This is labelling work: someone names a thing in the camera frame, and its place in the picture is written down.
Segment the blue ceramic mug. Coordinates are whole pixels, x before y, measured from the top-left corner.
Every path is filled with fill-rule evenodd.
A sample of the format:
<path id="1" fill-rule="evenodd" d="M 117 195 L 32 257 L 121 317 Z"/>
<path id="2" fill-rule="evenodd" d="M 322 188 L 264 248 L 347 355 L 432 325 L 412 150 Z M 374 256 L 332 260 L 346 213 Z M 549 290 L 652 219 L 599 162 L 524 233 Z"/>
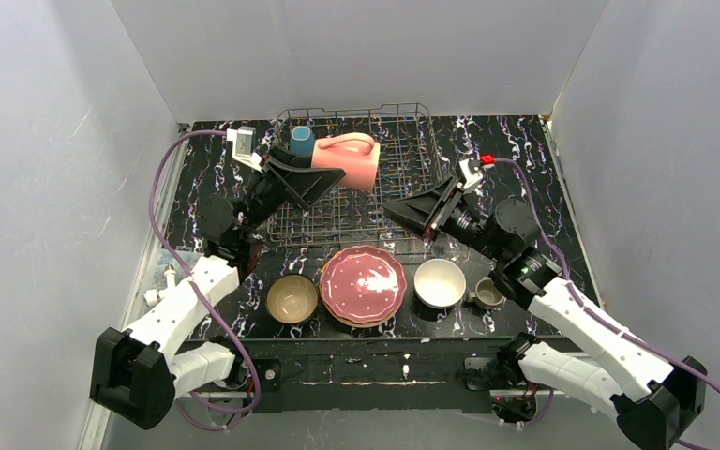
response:
<path id="1" fill-rule="evenodd" d="M 289 150 L 291 153 L 300 157 L 311 158 L 315 142 L 316 137 L 310 127 L 296 126 L 291 129 L 289 143 Z"/>

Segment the pink ceramic mug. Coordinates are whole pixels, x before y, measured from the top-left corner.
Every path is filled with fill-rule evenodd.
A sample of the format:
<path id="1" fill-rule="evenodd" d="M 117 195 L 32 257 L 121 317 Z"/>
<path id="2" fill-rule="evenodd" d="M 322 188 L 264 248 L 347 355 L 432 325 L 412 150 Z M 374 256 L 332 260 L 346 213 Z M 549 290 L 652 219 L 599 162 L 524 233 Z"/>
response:
<path id="1" fill-rule="evenodd" d="M 346 176 L 339 184 L 348 189 L 371 191 L 377 179 L 381 145 L 361 132 L 316 140 L 312 168 L 340 168 Z"/>

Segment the beige ceramic mug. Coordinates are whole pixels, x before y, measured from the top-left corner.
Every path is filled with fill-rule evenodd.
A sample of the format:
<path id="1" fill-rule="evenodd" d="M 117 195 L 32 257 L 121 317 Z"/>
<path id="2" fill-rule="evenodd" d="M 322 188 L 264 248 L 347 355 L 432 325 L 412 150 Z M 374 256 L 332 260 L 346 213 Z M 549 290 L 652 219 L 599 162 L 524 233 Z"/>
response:
<path id="1" fill-rule="evenodd" d="M 479 280 L 466 295 L 467 303 L 483 310 L 500 307 L 504 304 L 504 301 L 505 297 L 489 278 Z"/>

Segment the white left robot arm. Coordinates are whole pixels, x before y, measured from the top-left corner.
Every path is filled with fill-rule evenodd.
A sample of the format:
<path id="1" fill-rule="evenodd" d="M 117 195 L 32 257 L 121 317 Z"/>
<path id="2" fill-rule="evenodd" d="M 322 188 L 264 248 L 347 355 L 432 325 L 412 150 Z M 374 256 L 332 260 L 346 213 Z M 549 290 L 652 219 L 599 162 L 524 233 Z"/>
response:
<path id="1" fill-rule="evenodd" d="M 203 255 L 184 279 L 125 329 L 107 328 L 98 338 L 89 397 L 142 429 L 155 427 L 181 396 L 229 377 L 236 358 L 247 365 L 256 388 L 258 371 L 246 348 L 207 341 L 179 349 L 217 304 L 241 287 L 263 249 L 256 231 L 284 203 L 309 209 L 346 175 L 340 168 L 293 165 L 270 156 L 250 178 L 244 198 L 219 195 L 202 201 L 199 229 Z"/>

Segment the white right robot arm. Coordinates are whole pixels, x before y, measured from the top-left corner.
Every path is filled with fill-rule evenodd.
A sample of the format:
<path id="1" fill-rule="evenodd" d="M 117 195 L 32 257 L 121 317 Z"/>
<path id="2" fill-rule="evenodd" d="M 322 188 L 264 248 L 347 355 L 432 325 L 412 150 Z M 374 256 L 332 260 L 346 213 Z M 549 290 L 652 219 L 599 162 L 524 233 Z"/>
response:
<path id="1" fill-rule="evenodd" d="M 541 229 L 525 202 L 499 202 L 482 217 L 452 177 L 411 197 L 388 201 L 384 215 L 430 241 L 446 233 L 491 259 L 488 277 L 501 295 L 552 324 L 588 355 L 579 360 L 522 333 L 498 352 L 497 371 L 563 391 L 609 416 L 641 449 L 669 449 L 704 407 L 705 385 L 684 370 L 704 371 L 691 356 L 669 363 L 563 279 L 561 268 L 534 245 Z"/>

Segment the white ceramic bowl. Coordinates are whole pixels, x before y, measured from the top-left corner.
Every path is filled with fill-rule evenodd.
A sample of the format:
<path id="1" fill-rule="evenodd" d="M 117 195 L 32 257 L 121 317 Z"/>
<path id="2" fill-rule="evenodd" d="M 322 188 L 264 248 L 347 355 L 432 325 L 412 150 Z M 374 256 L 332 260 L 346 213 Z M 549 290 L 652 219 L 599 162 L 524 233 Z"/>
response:
<path id="1" fill-rule="evenodd" d="M 430 308 L 451 308 L 466 294 L 467 282 L 462 270 L 445 259 L 423 262 L 415 271 L 414 291 L 418 299 Z"/>

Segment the pink polka dot plate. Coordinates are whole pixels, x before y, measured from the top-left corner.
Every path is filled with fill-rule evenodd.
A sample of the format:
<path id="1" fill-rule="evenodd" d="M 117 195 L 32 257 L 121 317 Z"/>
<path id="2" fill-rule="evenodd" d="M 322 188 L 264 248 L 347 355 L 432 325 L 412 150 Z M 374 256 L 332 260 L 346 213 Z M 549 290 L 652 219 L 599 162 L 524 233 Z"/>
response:
<path id="1" fill-rule="evenodd" d="M 363 245 L 336 253 L 322 268 L 319 288 L 337 320 L 369 328 L 395 316 L 408 283 L 403 265 L 390 251 Z"/>

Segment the brown beige bowl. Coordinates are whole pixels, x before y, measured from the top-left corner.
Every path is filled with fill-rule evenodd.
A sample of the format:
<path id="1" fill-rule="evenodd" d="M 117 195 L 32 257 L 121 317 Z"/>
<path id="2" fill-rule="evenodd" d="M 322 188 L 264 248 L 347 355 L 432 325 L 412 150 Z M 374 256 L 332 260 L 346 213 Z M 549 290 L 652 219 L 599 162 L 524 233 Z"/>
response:
<path id="1" fill-rule="evenodd" d="M 267 312 L 279 323 L 295 325 L 306 322 L 316 310 L 320 294 L 312 280 L 300 274 L 289 274 L 275 281 L 266 295 Z"/>

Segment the clear plastic storage box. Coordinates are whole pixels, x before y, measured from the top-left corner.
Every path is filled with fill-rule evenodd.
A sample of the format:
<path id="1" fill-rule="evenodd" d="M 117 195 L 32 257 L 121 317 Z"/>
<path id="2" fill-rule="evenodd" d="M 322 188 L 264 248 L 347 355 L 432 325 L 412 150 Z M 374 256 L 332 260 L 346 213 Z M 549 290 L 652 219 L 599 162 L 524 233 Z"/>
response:
<path id="1" fill-rule="evenodd" d="M 143 306 L 155 307 L 163 299 L 163 291 L 176 286 L 185 276 L 179 261 L 167 249 L 160 249 L 142 276 L 139 298 Z"/>

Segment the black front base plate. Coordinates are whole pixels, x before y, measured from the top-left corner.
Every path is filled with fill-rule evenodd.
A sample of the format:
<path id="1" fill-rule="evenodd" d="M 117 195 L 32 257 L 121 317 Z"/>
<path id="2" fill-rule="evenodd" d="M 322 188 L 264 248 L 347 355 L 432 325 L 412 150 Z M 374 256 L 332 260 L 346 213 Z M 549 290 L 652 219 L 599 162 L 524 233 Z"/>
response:
<path id="1" fill-rule="evenodd" d="M 256 413 L 339 409 L 489 413 L 494 401 L 545 394 L 460 377 L 484 369 L 506 338 L 247 339 L 261 376 Z"/>

